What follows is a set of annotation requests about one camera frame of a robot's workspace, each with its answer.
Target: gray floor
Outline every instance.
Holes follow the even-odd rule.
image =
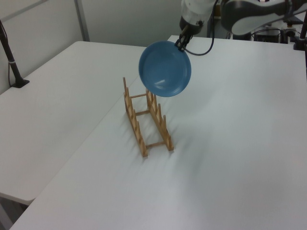
[[[0,197],[0,230],[9,230],[27,206]]]

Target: black pole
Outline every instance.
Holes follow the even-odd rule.
[[[15,84],[13,84],[12,87],[21,88],[21,87],[25,86],[27,83],[29,83],[30,81],[24,80],[20,76],[19,70],[17,68],[15,59],[14,59],[13,54],[11,52],[11,49],[10,49],[10,46],[9,46],[9,41],[8,41],[7,36],[6,36],[6,33],[5,33],[5,30],[4,30],[4,27],[2,25],[1,20],[0,20],[0,40],[1,40],[4,52],[6,54],[6,57],[8,58],[9,64],[11,66],[11,69],[12,69],[14,76],[15,76],[15,79],[16,79]]]
[[[301,35],[296,39],[293,49],[295,50],[305,50],[305,37],[307,32],[307,13],[305,14]]]

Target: blue plate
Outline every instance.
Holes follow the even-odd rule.
[[[191,63],[175,43],[160,41],[148,46],[141,55],[139,74],[144,86],[161,97],[175,96],[191,78]]]

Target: white wall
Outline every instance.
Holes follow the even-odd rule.
[[[81,0],[91,42],[148,46],[181,30],[181,0]],[[206,26],[198,36],[206,36]]]
[[[9,19],[3,26],[22,77],[75,41],[82,41],[74,0],[48,0]],[[0,94],[9,88],[7,65],[0,45]]]

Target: white tabletop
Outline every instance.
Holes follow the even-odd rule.
[[[144,47],[76,42],[0,96],[0,196],[30,204],[138,77]]]
[[[189,48],[210,42],[193,38]],[[217,39],[190,60],[187,88],[158,98],[173,152],[141,156],[122,97],[12,230],[305,230],[304,52]],[[142,92],[137,79],[130,94]],[[150,143],[148,116],[139,118]]]

